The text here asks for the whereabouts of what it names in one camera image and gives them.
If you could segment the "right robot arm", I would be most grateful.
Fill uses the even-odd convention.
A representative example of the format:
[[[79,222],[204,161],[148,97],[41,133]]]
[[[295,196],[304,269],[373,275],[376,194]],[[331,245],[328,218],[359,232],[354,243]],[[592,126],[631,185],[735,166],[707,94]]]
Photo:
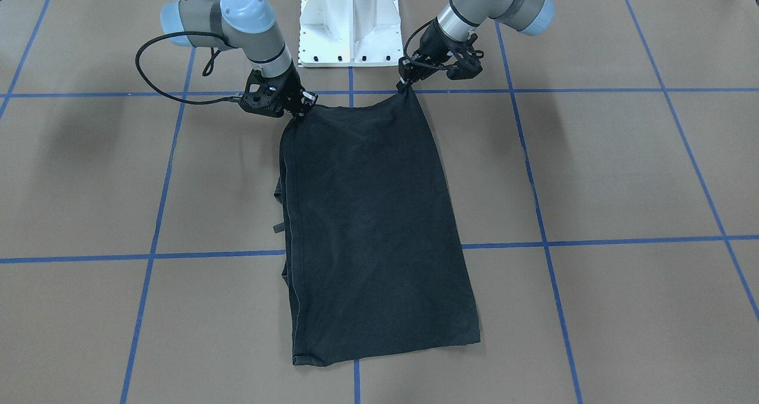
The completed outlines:
[[[315,106],[318,96],[301,85],[268,0],[173,0],[161,9],[160,23],[164,34],[152,43],[167,40],[211,49],[205,76],[221,52],[244,52],[252,67],[245,88],[219,102],[233,102],[245,112],[268,117],[289,113],[301,118]]]

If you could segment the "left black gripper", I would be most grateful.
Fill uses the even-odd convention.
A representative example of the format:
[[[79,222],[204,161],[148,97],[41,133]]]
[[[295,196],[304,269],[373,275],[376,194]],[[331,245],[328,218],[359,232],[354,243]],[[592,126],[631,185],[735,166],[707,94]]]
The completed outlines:
[[[404,91],[420,80],[421,72],[423,72],[423,67],[420,66],[448,66],[455,61],[455,58],[448,53],[448,46],[459,41],[451,39],[442,31],[437,18],[432,18],[414,31],[412,39],[421,31],[423,33],[419,39],[419,46],[412,53],[412,59],[409,57],[398,59],[399,81],[396,83],[398,91]]]

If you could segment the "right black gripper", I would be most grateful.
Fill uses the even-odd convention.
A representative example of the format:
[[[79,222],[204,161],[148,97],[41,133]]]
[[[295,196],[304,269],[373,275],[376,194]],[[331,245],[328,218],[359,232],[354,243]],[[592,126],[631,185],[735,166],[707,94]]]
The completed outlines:
[[[269,86],[274,88],[271,110],[290,110],[293,117],[304,117],[319,98],[317,93],[305,90],[296,66],[289,66],[287,71],[271,78]]]

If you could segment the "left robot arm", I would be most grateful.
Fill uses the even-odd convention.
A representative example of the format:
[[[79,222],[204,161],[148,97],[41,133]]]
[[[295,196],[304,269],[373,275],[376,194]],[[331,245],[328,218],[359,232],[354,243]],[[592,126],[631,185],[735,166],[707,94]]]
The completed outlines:
[[[551,0],[448,0],[435,18],[424,23],[407,39],[398,60],[403,93],[436,72],[450,80],[476,77],[482,70],[482,50],[474,48],[475,33],[488,18],[537,36],[548,29],[556,13]]]

